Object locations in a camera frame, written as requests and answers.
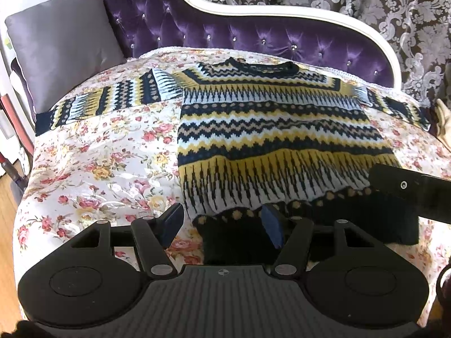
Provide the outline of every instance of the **damask curtain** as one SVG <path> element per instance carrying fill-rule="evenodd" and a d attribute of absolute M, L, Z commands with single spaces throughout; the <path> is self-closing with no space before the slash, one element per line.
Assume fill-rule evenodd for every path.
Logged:
<path fill-rule="evenodd" d="M 209 1 L 311 6 L 357 18 L 379 31 L 395 50 L 405 92 L 427 106 L 437 97 L 451 106 L 451 0 Z"/>

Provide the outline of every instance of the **patterned knit sweater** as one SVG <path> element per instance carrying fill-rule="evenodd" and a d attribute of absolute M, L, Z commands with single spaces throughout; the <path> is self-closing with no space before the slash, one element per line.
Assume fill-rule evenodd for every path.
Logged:
<path fill-rule="evenodd" d="M 418 220 L 407 205 L 369 185 L 373 164 L 398 162 L 352 85 L 293 63 L 253 65 L 233 58 L 199 63 L 174 77 L 185 88 L 180 182 L 207 263 L 273 259 L 258 218 L 265 203 L 323 224 L 348 219 L 387 243 L 418 241 Z M 365 101 L 426 123 L 417 108 L 374 93 Z M 258 251 L 249 251 L 252 243 Z"/>

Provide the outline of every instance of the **floral quilt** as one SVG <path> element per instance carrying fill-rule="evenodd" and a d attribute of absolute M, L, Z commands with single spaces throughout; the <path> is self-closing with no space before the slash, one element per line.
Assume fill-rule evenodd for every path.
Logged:
<path fill-rule="evenodd" d="M 231 56 L 248 63 L 285 62 L 242 51 L 166 48 L 94 76 L 63 100 L 138 77 L 153 67 L 175 72 L 199 61 L 219 63 Z M 327 74 L 340 75 L 334 70 Z M 359 83 L 350 75 L 341 77 Z M 373 89 L 397 100 L 414 100 L 402 92 Z M 109 220 L 113 226 L 129 225 L 137 217 L 159 216 L 181 200 L 177 166 L 180 105 L 180 99 L 172 99 L 121 109 L 36 138 L 29 185 L 14 224 L 16 282 L 40 259 L 97 220 Z M 391 143 L 403 167 L 451 179 L 451 153 L 437 139 L 375 109 L 365 111 Z M 390 247 L 418 267 L 430 283 L 430 297 L 419 321 L 424 325 L 435 298 L 438 273 L 451 256 L 451 226 L 420 218 L 420 233 L 418 245 Z M 115 251 L 118 258 L 138 268 L 132 248 Z M 166 252 L 177 268 L 202 263 L 202 240 L 187 217 Z"/>

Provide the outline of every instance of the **zigzag pattern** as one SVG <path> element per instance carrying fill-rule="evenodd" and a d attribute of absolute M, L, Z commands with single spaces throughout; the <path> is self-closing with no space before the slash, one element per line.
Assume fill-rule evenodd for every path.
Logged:
<path fill-rule="evenodd" d="M 175 75 L 185 88 L 178 163 L 188 215 L 311 202 L 397 166 L 352 85 L 295 64 L 233 58 Z"/>
<path fill-rule="evenodd" d="M 171 75 L 154 68 L 136 79 L 63 100 L 48 112 L 37 114 L 36 135 L 114 110 L 155 103 L 182 94 L 183 89 Z"/>
<path fill-rule="evenodd" d="M 416 107 L 412 103 L 401 103 L 390 97 L 381 96 L 369 88 L 367 88 L 367 92 L 372 108 L 429 131 L 431 124 L 426 117 L 427 109 Z"/>

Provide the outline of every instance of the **purple velvet upholstery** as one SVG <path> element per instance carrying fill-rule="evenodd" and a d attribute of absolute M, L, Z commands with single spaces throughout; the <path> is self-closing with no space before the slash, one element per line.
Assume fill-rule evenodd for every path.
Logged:
<path fill-rule="evenodd" d="M 105 6 L 127 57 L 167 46 L 234 48 L 333 67 L 393 86 L 391 67 L 378 46 L 336 24 L 294 17 L 220 16 L 183 0 L 105 0 Z"/>

